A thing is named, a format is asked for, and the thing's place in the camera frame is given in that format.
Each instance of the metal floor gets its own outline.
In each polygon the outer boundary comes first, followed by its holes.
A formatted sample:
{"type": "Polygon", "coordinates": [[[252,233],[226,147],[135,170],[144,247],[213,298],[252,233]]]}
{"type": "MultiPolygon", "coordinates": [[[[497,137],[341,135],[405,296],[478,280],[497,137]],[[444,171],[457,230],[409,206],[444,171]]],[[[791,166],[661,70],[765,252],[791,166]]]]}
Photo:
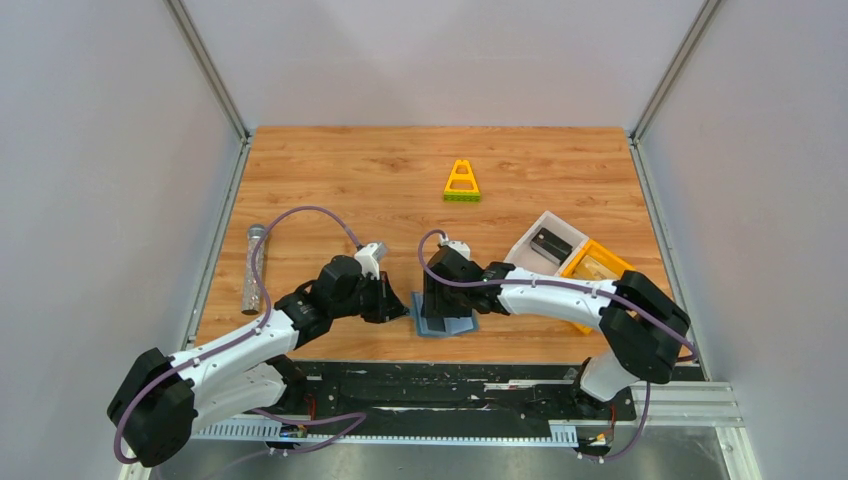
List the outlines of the metal floor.
{"type": "MultiPolygon", "coordinates": [[[[621,448],[632,428],[616,429],[621,448]]],[[[713,428],[648,427],[631,453],[595,465],[577,460],[570,449],[333,445],[324,450],[282,457],[261,456],[222,470],[263,444],[192,440],[151,479],[194,480],[469,480],[469,479],[728,479],[713,428]]]]}

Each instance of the yellow plastic container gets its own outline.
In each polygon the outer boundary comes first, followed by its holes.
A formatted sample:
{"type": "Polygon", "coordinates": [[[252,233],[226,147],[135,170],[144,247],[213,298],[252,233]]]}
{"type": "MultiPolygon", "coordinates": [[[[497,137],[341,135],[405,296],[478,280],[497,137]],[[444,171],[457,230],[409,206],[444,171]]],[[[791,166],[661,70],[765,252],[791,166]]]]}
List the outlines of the yellow plastic container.
{"type": "MultiPolygon", "coordinates": [[[[618,280],[625,270],[635,268],[600,243],[589,239],[560,275],[578,280],[618,280]]],[[[587,335],[592,333],[589,327],[577,323],[572,325],[587,335]]]]}

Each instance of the yellow triangle frame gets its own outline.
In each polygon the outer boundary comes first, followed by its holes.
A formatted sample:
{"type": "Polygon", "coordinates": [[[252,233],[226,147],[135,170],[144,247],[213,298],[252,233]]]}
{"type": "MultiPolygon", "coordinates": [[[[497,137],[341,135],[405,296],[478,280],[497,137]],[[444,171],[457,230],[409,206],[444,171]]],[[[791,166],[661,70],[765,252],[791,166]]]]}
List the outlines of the yellow triangle frame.
{"type": "Polygon", "coordinates": [[[480,189],[471,170],[471,162],[459,159],[453,164],[453,170],[445,184],[442,196],[446,202],[479,202],[481,200],[480,189]]]}

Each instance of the white box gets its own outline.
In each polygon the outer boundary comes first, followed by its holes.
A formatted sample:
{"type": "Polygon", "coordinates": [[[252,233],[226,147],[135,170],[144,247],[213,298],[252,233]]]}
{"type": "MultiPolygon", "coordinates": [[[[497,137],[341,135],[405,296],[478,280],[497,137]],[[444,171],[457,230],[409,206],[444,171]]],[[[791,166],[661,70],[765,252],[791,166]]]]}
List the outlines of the white box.
{"type": "Polygon", "coordinates": [[[517,267],[521,267],[531,272],[541,273],[543,275],[560,275],[565,267],[567,267],[577,254],[589,241],[583,232],[572,227],[563,219],[557,217],[551,212],[545,212],[536,220],[536,223],[513,245],[509,250],[505,262],[512,263],[517,267]],[[565,259],[562,265],[557,265],[545,257],[534,252],[530,247],[531,240],[542,228],[547,228],[551,233],[566,241],[573,247],[571,255],[565,259]]]}

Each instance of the cable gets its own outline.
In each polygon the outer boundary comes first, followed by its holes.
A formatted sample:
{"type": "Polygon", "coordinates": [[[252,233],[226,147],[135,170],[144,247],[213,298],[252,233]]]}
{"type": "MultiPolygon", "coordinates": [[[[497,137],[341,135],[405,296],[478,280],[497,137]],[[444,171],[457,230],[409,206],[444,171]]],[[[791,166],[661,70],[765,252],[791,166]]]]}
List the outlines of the cable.
{"type": "Polygon", "coordinates": [[[309,408],[309,419],[315,420],[315,411],[318,409],[318,402],[315,400],[315,396],[307,393],[303,396],[303,399],[306,400],[306,405],[309,408]]]}
{"type": "MultiPolygon", "coordinates": [[[[219,468],[215,472],[203,477],[202,480],[211,480],[211,479],[217,477],[218,475],[224,473],[225,471],[229,470],[230,468],[235,467],[236,465],[242,464],[244,462],[247,462],[248,460],[253,460],[254,458],[258,458],[258,457],[262,457],[262,456],[278,455],[279,454],[278,452],[283,452],[282,453],[283,456],[288,456],[288,455],[293,455],[293,454],[315,452],[315,451],[321,450],[322,448],[327,448],[330,445],[332,445],[333,443],[335,443],[341,437],[347,435],[348,433],[350,433],[351,431],[356,429],[356,427],[361,425],[362,422],[364,422],[365,418],[367,417],[367,415],[365,415],[365,413],[363,413],[363,412],[356,412],[356,413],[346,413],[344,415],[338,415],[338,416],[335,416],[335,417],[325,418],[325,419],[322,419],[322,420],[304,421],[304,420],[290,420],[290,419],[287,419],[287,418],[278,417],[277,415],[268,413],[265,410],[262,410],[262,409],[259,409],[259,408],[254,408],[251,411],[253,413],[257,413],[259,415],[262,415],[265,418],[269,418],[271,420],[274,420],[275,422],[280,422],[280,423],[285,424],[285,425],[317,426],[317,425],[327,425],[327,424],[330,424],[330,423],[336,423],[336,422],[340,422],[340,421],[343,421],[343,420],[350,420],[350,419],[356,419],[356,421],[353,422],[352,424],[350,424],[348,427],[346,427],[341,432],[339,432],[339,433],[333,435],[332,437],[328,438],[327,440],[324,440],[323,442],[320,442],[320,443],[316,443],[315,445],[311,445],[311,446],[306,447],[306,448],[301,448],[301,449],[298,449],[298,450],[289,449],[289,448],[286,448],[286,449],[272,448],[270,450],[259,450],[258,452],[249,453],[249,454],[247,454],[243,457],[240,457],[240,458],[233,460],[232,462],[230,462],[227,465],[219,468]]],[[[153,478],[154,479],[156,479],[156,480],[162,479],[161,475],[159,474],[158,468],[153,468],[151,470],[153,471],[153,475],[154,475],[153,478]]]]}
{"type": "MultiPolygon", "coordinates": [[[[273,222],[268,224],[268,228],[265,229],[265,232],[262,234],[262,236],[259,237],[259,240],[256,243],[256,248],[253,249],[253,254],[250,257],[250,268],[253,271],[253,278],[256,280],[256,285],[259,287],[259,291],[262,292],[262,298],[265,299],[265,313],[263,314],[262,320],[259,322],[259,325],[257,325],[257,328],[261,329],[261,328],[265,327],[265,325],[268,323],[268,320],[271,318],[271,310],[272,310],[271,309],[271,305],[272,305],[271,295],[268,293],[268,289],[265,288],[265,284],[262,282],[262,277],[259,276],[259,272],[257,271],[257,268],[256,268],[256,255],[259,252],[259,247],[265,242],[265,240],[268,238],[268,234],[271,233],[271,230],[275,226],[277,226],[277,224],[280,223],[280,221],[282,221],[284,218],[288,217],[289,215],[291,215],[293,213],[302,212],[304,210],[313,210],[313,211],[317,211],[317,212],[321,212],[321,213],[324,213],[326,215],[329,215],[330,218],[335,220],[336,223],[338,223],[344,229],[345,233],[347,233],[348,237],[350,237],[350,240],[353,242],[353,244],[356,246],[356,248],[362,247],[362,244],[359,242],[359,239],[356,237],[356,235],[353,233],[353,231],[350,229],[350,227],[348,227],[347,224],[344,223],[344,221],[341,218],[339,218],[338,215],[336,215],[335,213],[333,213],[333,212],[331,212],[331,211],[329,211],[329,210],[327,210],[326,208],[323,208],[323,207],[317,207],[317,206],[314,206],[314,205],[304,205],[304,206],[300,206],[300,207],[295,207],[295,208],[292,208],[291,210],[289,210],[287,212],[284,212],[279,217],[274,219],[273,222]]],[[[239,336],[239,337],[237,337],[237,338],[235,338],[235,339],[233,339],[233,340],[231,340],[231,341],[229,341],[229,342],[227,342],[223,345],[219,345],[218,347],[215,347],[215,348],[213,348],[213,349],[211,349],[207,352],[203,352],[202,354],[198,355],[197,357],[186,360],[185,362],[171,368],[170,370],[166,371],[165,373],[154,378],[152,382],[145,385],[144,388],[142,388],[141,391],[138,392],[138,394],[135,396],[135,398],[132,399],[132,401],[129,403],[129,405],[127,405],[127,409],[124,410],[123,415],[121,415],[121,418],[118,421],[117,428],[115,429],[115,438],[114,438],[114,441],[112,442],[112,451],[115,453],[115,458],[117,458],[119,462],[121,462],[123,464],[127,464],[127,465],[138,462],[138,458],[130,458],[130,457],[127,457],[126,455],[124,455],[124,452],[121,448],[121,439],[124,436],[124,429],[127,426],[127,421],[130,418],[130,414],[132,414],[133,410],[135,410],[135,408],[138,406],[138,404],[141,402],[141,400],[145,396],[147,396],[147,394],[149,394],[154,388],[156,388],[160,383],[165,381],[171,375],[175,375],[175,374],[181,372],[182,370],[185,370],[186,368],[194,365],[195,360],[199,360],[199,361],[206,360],[207,358],[209,358],[213,355],[217,355],[217,354],[219,354],[219,353],[221,353],[225,350],[228,350],[232,347],[235,347],[236,345],[241,344],[242,342],[244,342],[248,338],[253,337],[254,335],[255,335],[255,333],[254,333],[253,330],[246,332],[244,335],[241,335],[241,336],[239,336]]]]}
{"type": "Polygon", "coordinates": [[[645,382],[645,408],[642,409],[642,418],[639,419],[639,426],[636,428],[636,433],[633,435],[633,438],[627,442],[624,448],[620,451],[613,453],[612,455],[605,455],[603,457],[597,455],[586,455],[586,454],[578,454],[578,458],[586,457],[589,460],[594,460],[598,463],[604,462],[612,462],[613,460],[618,460],[619,458],[627,455],[635,445],[636,442],[639,441],[639,438],[642,436],[642,431],[645,430],[645,423],[648,421],[648,406],[651,403],[651,382],[645,382]]]}
{"type": "Polygon", "coordinates": [[[610,442],[615,439],[615,404],[610,405],[610,427],[604,430],[603,432],[595,435],[594,437],[590,438],[590,440],[595,441],[598,438],[602,436],[606,437],[607,435],[611,437],[609,440],[610,442]]]}
{"type": "MultiPolygon", "coordinates": [[[[429,266],[427,266],[427,262],[424,260],[424,243],[427,241],[427,239],[429,239],[430,237],[432,237],[433,235],[435,235],[437,233],[439,235],[441,235],[442,237],[447,238],[447,234],[445,233],[444,230],[433,229],[433,230],[430,230],[429,232],[427,232],[426,234],[424,234],[424,236],[421,237],[421,241],[418,242],[418,263],[421,264],[421,268],[423,268],[424,271],[427,272],[427,275],[429,275],[434,280],[436,280],[436,281],[438,281],[438,282],[440,282],[444,285],[448,285],[450,287],[457,287],[457,288],[485,287],[485,286],[489,286],[489,285],[533,285],[532,280],[525,280],[525,279],[509,279],[509,280],[508,279],[500,279],[500,280],[489,280],[489,281],[486,281],[486,282],[483,282],[483,281],[454,282],[454,281],[448,280],[446,278],[440,277],[436,272],[431,270],[429,266]]],[[[547,285],[547,286],[552,286],[552,287],[568,288],[568,289],[576,290],[578,292],[583,292],[583,293],[592,293],[591,287],[587,287],[587,286],[584,286],[584,285],[572,284],[572,283],[566,283],[566,282],[560,282],[560,281],[556,281],[556,280],[536,280],[535,284],[536,285],[547,285]]],[[[643,309],[642,307],[640,307],[640,306],[636,305],[635,303],[631,302],[630,300],[627,300],[626,298],[623,298],[623,297],[616,295],[614,293],[608,293],[608,292],[604,292],[602,290],[598,290],[597,293],[600,296],[603,296],[603,297],[608,298],[612,301],[618,302],[618,303],[624,305],[625,307],[629,308],[630,310],[633,310],[634,312],[638,313],[642,318],[649,321],[651,324],[653,324],[654,326],[656,326],[657,328],[659,328],[660,330],[662,330],[663,332],[668,334],[670,337],[672,337],[673,339],[678,341],[681,345],[688,348],[689,351],[692,352],[692,355],[688,355],[686,357],[678,358],[679,361],[688,361],[688,360],[694,360],[694,359],[698,358],[699,352],[698,352],[698,349],[695,347],[695,345],[693,345],[691,342],[686,340],[686,338],[684,338],[682,335],[678,334],[677,332],[675,332],[674,330],[672,330],[671,328],[669,328],[668,326],[666,326],[665,324],[660,322],[660,320],[658,318],[654,317],[653,315],[651,315],[650,313],[645,311],[645,309],[643,309]]],[[[588,457],[589,459],[596,460],[599,463],[602,463],[604,461],[616,460],[618,458],[621,458],[625,454],[627,454],[627,452],[629,452],[633,448],[633,446],[636,445],[636,442],[639,440],[639,437],[642,436],[642,430],[645,429],[645,422],[648,420],[648,406],[649,406],[650,403],[651,403],[651,384],[650,384],[650,382],[645,382],[645,409],[642,411],[642,418],[639,420],[639,427],[636,429],[636,434],[633,436],[633,438],[630,440],[630,442],[627,444],[627,446],[625,446],[623,449],[621,449],[620,452],[617,452],[613,455],[608,455],[608,456],[605,456],[605,457],[597,457],[597,456],[593,456],[593,455],[584,455],[584,456],[588,457]]]]}
{"type": "MultiPolygon", "coordinates": [[[[532,280],[528,280],[528,279],[505,279],[504,278],[504,279],[498,279],[498,280],[489,280],[489,281],[485,281],[485,282],[484,281],[454,282],[452,280],[448,280],[446,278],[440,277],[436,272],[431,270],[429,266],[427,266],[427,262],[424,260],[424,243],[427,241],[427,239],[429,239],[430,237],[432,237],[433,235],[435,235],[437,233],[444,238],[447,238],[447,236],[448,236],[445,233],[444,230],[433,229],[433,230],[430,230],[429,232],[427,232],[426,234],[424,234],[424,236],[421,237],[421,241],[418,242],[418,263],[421,264],[421,268],[424,269],[424,271],[427,273],[427,275],[429,275],[431,278],[433,278],[437,282],[442,283],[444,285],[447,285],[449,287],[456,287],[456,288],[487,287],[487,286],[490,286],[490,285],[534,285],[534,282],[532,280]]],[[[587,287],[585,285],[579,285],[579,284],[574,284],[574,283],[561,282],[561,281],[557,281],[557,280],[536,280],[535,285],[545,285],[545,286],[550,286],[550,287],[561,287],[561,288],[567,288],[567,289],[570,289],[570,290],[576,290],[578,292],[583,292],[583,293],[592,293],[592,291],[593,291],[592,287],[587,287]]],[[[629,308],[630,310],[636,312],[637,314],[639,314],[639,316],[641,316],[642,318],[644,318],[645,320],[650,322],[655,327],[662,330],[666,335],[670,336],[671,338],[673,338],[674,340],[679,342],[681,345],[688,348],[690,352],[692,352],[691,355],[687,355],[685,357],[678,358],[677,359],[678,361],[685,362],[685,361],[695,360],[696,358],[698,358],[700,356],[698,349],[695,347],[695,345],[692,342],[690,342],[685,337],[683,337],[679,333],[672,330],[668,325],[665,325],[664,323],[662,323],[657,317],[651,315],[644,308],[642,308],[642,307],[636,305],[635,303],[631,302],[630,300],[628,300],[628,299],[626,299],[626,298],[624,298],[620,295],[616,295],[614,293],[609,293],[609,292],[605,292],[603,290],[598,290],[597,294],[602,296],[602,297],[608,298],[608,299],[610,299],[614,302],[618,302],[618,303],[624,305],[625,307],[629,308]]]]}
{"type": "Polygon", "coordinates": [[[322,448],[327,448],[330,445],[332,445],[336,440],[338,440],[338,439],[342,438],[343,436],[347,435],[348,433],[352,432],[356,427],[358,427],[360,424],[362,424],[362,422],[365,421],[365,417],[366,417],[365,413],[363,413],[363,412],[355,412],[355,413],[345,413],[344,415],[338,415],[338,416],[330,417],[330,418],[323,418],[321,420],[289,420],[289,419],[286,419],[286,418],[278,417],[274,414],[268,413],[265,410],[261,410],[259,408],[254,408],[251,411],[253,413],[258,413],[259,415],[262,415],[265,418],[270,418],[271,420],[274,420],[274,421],[277,421],[277,422],[280,422],[280,423],[285,423],[286,425],[306,425],[307,427],[316,426],[316,425],[327,425],[327,424],[330,424],[330,423],[340,422],[342,420],[350,420],[352,418],[356,419],[356,421],[353,422],[352,424],[350,424],[347,428],[345,428],[341,432],[333,435],[332,437],[328,438],[327,440],[324,440],[321,443],[316,443],[315,445],[311,445],[309,447],[301,448],[301,449],[298,449],[298,450],[285,449],[285,450],[283,450],[283,452],[284,452],[283,455],[287,455],[289,453],[309,453],[309,452],[321,450],[322,448]]]}

